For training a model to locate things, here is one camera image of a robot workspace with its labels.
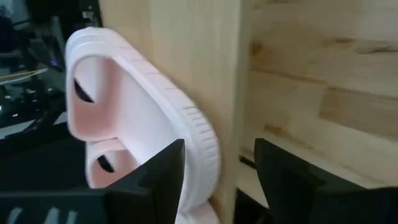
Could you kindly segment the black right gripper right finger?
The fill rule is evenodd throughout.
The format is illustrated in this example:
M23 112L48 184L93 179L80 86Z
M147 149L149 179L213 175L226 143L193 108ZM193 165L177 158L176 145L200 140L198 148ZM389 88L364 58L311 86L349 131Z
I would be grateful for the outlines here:
M397 224L397 188L365 189L262 138L257 176L275 223Z

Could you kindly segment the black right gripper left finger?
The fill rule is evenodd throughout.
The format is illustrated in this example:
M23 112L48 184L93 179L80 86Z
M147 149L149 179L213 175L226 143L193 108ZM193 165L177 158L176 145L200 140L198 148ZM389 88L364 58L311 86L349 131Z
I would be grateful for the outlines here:
M185 141L177 139L102 189L1 193L1 223L174 223Z

